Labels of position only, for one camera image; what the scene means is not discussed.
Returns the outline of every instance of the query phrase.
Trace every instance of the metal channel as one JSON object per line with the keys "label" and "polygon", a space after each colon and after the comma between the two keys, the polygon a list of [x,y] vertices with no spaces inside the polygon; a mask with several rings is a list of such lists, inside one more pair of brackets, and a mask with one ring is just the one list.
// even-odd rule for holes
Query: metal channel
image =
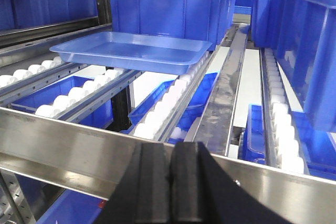
{"label": "metal channel", "polygon": [[272,167],[277,167],[277,153],[275,147],[274,128],[272,124],[272,113],[269,100],[269,89],[267,82],[267,70],[264,48],[259,51],[260,59],[260,74],[261,74],[261,101],[263,107],[263,123],[265,136],[265,161],[266,164]]}
{"label": "metal channel", "polygon": [[0,33],[0,48],[47,38],[98,25],[97,17]]}
{"label": "metal channel", "polygon": [[[274,127],[273,127],[272,117],[271,117],[271,113],[270,113],[269,88],[268,88],[267,75],[266,75],[267,71],[266,71],[265,49],[264,48],[261,48],[259,50],[259,55],[260,55],[260,62],[261,62],[261,64],[263,64],[263,66],[260,65],[260,68],[262,70],[261,74],[264,75],[261,78],[262,79],[262,85],[265,86],[265,87],[261,88],[262,89],[262,91],[261,91],[261,93],[262,93],[262,104],[263,104],[263,108],[264,108],[263,109],[264,132],[265,132],[265,137],[266,136],[268,137],[268,139],[265,139],[265,149],[267,150],[268,148],[272,148],[272,150],[269,150],[269,152],[270,152],[271,155],[273,155],[274,151],[275,151],[275,145],[274,145],[275,138],[274,138],[274,134],[273,134]],[[283,84],[281,75],[280,75],[280,79],[281,79],[282,86],[285,87],[285,85]],[[290,103],[289,103],[289,100],[288,100],[286,92],[285,92],[285,100],[286,100],[286,103],[288,104],[288,106],[290,106]],[[302,144],[301,144],[301,141],[300,141],[300,136],[299,136],[299,133],[298,133],[299,131],[297,129],[297,126],[296,126],[294,117],[292,115],[292,110],[291,109],[289,110],[289,113],[290,113],[290,115],[293,118],[293,120],[292,120],[292,126],[295,129],[295,139],[299,143],[299,155],[303,159],[304,173],[307,174],[307,175],[309,175],[310,173],[309,173],[309,169],[308,169],[308,165],[307,165],[306,159],[304,157],[305,155],[304,155],[303,147],[302,147]],[[266,134],[265,130],[270,131],[271,132],[271,136],[268,133]],[[271,163],[272,162],[275,162],[275,166],[273,166],[273,167],[277,167],[276,160],[275,161],[271,160]]]}
{"label": "metal channel", "polygon": [[55,119],[62,121],[78,123],[94,110],[104,104],[106,101],[114,97],[121,90],[127,87],[132,81],[138,78],[143,71],[127,70],[122,75],[110,82],[110,84],[101,87],[96,92],[87,96],[83,100],[76,103],[63,113],[59,114]]}
{"label": "metal channel", "polygon": [[194,136],[212,153],[228,155],[248,27],[238,27]]}
{"label": "metal channel", "polygon": [[73,74],[85,67],[87,64],[64,63],[58,67],[41,72],[30,78],[15,82],[12,85],[0,88],[0,106],[7,106],[15,100],[24,97],[38,89]]}
{"label": "metal channel", "polygon": [[[103,199],[136,143],[151,142],[0,108],[0,168]],[[173,146],[164,144],[170,160]],[[292,223],[334,223],[336,182],[212,155],[249,194]]]}
{"label": "metal channel", "polygon": [[[182,114],[184,113],[186,107],[188,106],[191,98],[193,97],[194,93],[196,92],[200,82],[202,81],[206,70],[208,69],[209,65],[215,58],[215,55],[217,54],[220,46],[217,46],[216,50],[207,57],[205,60],[204,64],[202,67],[199,69],[197,74],[194,76],[192,83],[189,84],[187,90],[183,93],[181,98],[176,102],[176,105],[174,108],[171,110],[171,113],[167,115],[166,120],[163,122],[163,125],[159,129],[159,131],[156,133],[154,136],[154,141],[159,141],[159,142],[167,142],[169,137],[171,136],[174,128],[176,127],[177,123],[179,122]],[[147,114],[150,111],[154,110],[154,106],[152,106]],[[143,123],[145,120],[146,116],[144,116],[139,123]],[[130,135],[134,135],[135,133],[135,128],[129,133]]]}

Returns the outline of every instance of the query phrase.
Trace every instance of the stainless steel rail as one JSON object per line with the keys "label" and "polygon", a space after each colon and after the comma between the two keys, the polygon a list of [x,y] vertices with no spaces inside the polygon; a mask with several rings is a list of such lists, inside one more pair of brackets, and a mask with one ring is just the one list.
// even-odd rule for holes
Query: stainless steel rail
{"label": "stainless steel rail", "polygon": [[248,25],[240,24],[194,136],[212,153],[228,154],[247,33]]}

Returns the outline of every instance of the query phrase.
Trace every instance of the flow rack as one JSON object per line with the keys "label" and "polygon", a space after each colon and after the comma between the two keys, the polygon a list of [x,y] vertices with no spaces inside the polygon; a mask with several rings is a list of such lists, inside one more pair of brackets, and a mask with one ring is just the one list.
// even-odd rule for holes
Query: flow rack
{"label": "flow rack", "polygon": [[[91,18],[0,36],[0,75],[53,59],[58,54],[49,51],[52,46],[110,31],[108,1],[97,3],[98,20],[104,25],[96,26],[97,19]],[[323,171],[311,172],[314,158],[306,156],[307,141],[300,139],[306,136],[295,121],[290,129],[298,144],[302,173],[279,168],[282,161],[273,123],[273,101],[278,97],[270,94],[274,88],[283,89],[284,75],[279,74],[274,51],[269,48],[259,48],[262,105],[258,107],[258,123],[265,147],[260,152],[263,160],[259,164],[228,157],[250,26],[227,26],[223,40],[216,36],[213,50],[192,69],[188,86],[151,139],[137,137],[136,131],[156,104],[135,125],[131,126],[128,119],[129,86],[144,74],[143,70],[123,69],[120,75],[50,118],[27,113],[36,108],[20,111],[17,108],[25,105],[16,101],[35,99],[34,94],[51,86],[61,89],[62,81],[88,64],[61,62],[0,88],[0,224],[334,223],[336,181],[312,176],[332,167],[324,164]],[[222,45],[229,50],[200,119],[193,125],[196,130],[191,143],[170,144],[172,133],[209,66],[221,54]],[[278,73],[275,77],[271,75],[274,72]],[[284,92],[286,113],[294,118],[286,90],[277,91]],[[53,100],[63,93],[43,94]],[[112,111],[101,129],[85,125],[83,121],[104,104]],[[128,134],[120,133],[126,129]],[[326,137],[323,146],[332,145],[328,140]],[[73,217],[74,212],[81,218]],[[57,215],[66,218],[61,221]]]}

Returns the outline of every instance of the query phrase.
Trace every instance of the white roller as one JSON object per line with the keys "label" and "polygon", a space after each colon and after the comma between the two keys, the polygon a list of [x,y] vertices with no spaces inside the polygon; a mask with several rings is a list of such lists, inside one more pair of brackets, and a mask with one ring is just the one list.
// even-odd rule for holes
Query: white roller
{"label": "white roller", "polygon": [[59,109],[60,111],[64,111],[70,106],[74,105],[76,100],[71,98],[67,95],[59,95],[55,98],[54,103],[52,104],[55,108]]}
{"label": "white roller", "polygon": [[150,111],[144,120],[145,124],[151,125],[153,130],[157,132],[159,128],[162,126],[163,121],[166,117],[161,113]]}
{"label": "white roller", "polygon": [[271,81],[281,81],[281,78],[279,75],[277,76],[268,76],[268,81],[271,82]]}
{"label": "white roller", "polygon": [[100,74],[98,76],[95,77],[95,82],[99,83],[101,86],[106,85],[107,83],[109,83],[112,79],[108,76],[105,76],[103,74]]}
{"label": "white roller", "polygon": [[272,94],[271,95],[271,104],[273,103],[285,103],[286,99],[284,95],[277,95],[277,94]]}
{"label": "white roller", "polygon": [[270,81],[269,88],[282,88],[282,83],[280,81]]}
{"label": "white roller", "polygon": [[279,161],[281,169],[301,174],[305,171],[305,165],[301,157],[282,154]]}
{"label": "white roller", "polygon": [[42,65],[39,65],[39,64],[30,65],[29,68],[28,68],[28,71],[32,72],[33,74],[41,73],[45,70],[46,70],[46,68]]}
{"label": "white roller", "polygon": [[73,87],[72,89],[70,89],[68,97],[73,98],[76,102],[78,102],[88,95],[89,91],[80,87]]}
{"label": "white roller", "polygon": [[118,77],[121,74],[121,72],[115,70],[115,69],[108,69],[105,72],[105,75],[110,77],[112,80]]}
{"label": "white roller", "polygon": [[181,138],[181,134],[181,129],[179,127],[175,127],[170,137],[173,139],[179,139]]}
{"label": "white roller", "polygon": [[0,76],[0,88],[11,85],[12,83],[16,81],[18,81],[16,77],[4,74]]}
{"label": "white roller", "polygon": [[98,82],[94,82],[94,81],[86,81],[83,85],[83,89],[89,91],[89,94],[95,92],[100,87],[101,85]]}
{"label": "white roller", "polygon": [[134,136],[151,140],[154,138],[154,131],[151,129],[150,125],[139,123],[134,130]]}
{"label": "white roller", "polygon": [[55,61],[57,65],[60,65],[63,62],[60,56],[54,57],[53,61]]}
{"label": "white roller", "polygon": [[274,115],[274,127],[275,130],[277,127],[284,125],[284,126],[290,126],[292,124],[292,117],[290,114],[275,114]]}
{"label": "white roller", "polygon": [[273,118],[275,117],[276,114],[287,114],[288,113],[288,105],[286,103],[273,103],[272,104],[272,115]]}
{"label": "white roller", "polygon": [[179,77],[179,80],[184,80],[186,81],[188,84],[191,82],[191,75],[190,74],[183,74]]}
{"label": "white roller", "polygon": [[36,110],[35,114],[39,116],[44,116],[45,118],[53,118],[61,111],[52,105],[41,105]]}
{"label": "white roller", "polygon": [[296,140],[287,140],[279,142],[277,153],[278,161],[281,161],[280,160],[281,155],[291,155],[293,157],[297,157],[299,155],[299,142]]}
{"label": "white roller", "polygon": [[270,95],[277,94],[277,95],[285,95],[285,90],[283,88],[274,88],[270,89]]}
{"label": "white roller", "polygon": [[33,73],[26,70],[26,69],[17,69],[15,70],[13,77],[17,78],[18,80],[23,80],[26,79],[30,76],[32,76]]}
{"label": "white roller", "polygon": [[278,125],[277,129],[275,131],[275,140],[276,145],[279,145],[279,141],[281,139],[294,139],[295,136],[295,130],[293,126],[287,126],[287,125]]}
{"label": "white roller", "polygon": [[157,112],[163,116],[168,116],[168,114],[170,113],[171,111],[171,108],[169,108],[166,103],[160,101],[160,102],[157,102],[155,107],[154,107],[154,112]]}
{"label": "white roller", "polygon": [[57,62],[53,60],[44,60],[42,61],[41,65],[44,66],[46,69],[49,69],[49,68],[54,68],[55,66],[57,66]]}

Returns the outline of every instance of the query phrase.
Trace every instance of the shallow blue tray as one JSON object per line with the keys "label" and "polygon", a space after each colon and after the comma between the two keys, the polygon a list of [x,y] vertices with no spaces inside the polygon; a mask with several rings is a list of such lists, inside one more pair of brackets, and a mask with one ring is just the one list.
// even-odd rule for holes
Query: shallow blue tray
{"label": "shallow blue tray", "polygon": [[209,41],[106,31],[51,47],[63,61],[184,74],[211,46]]}

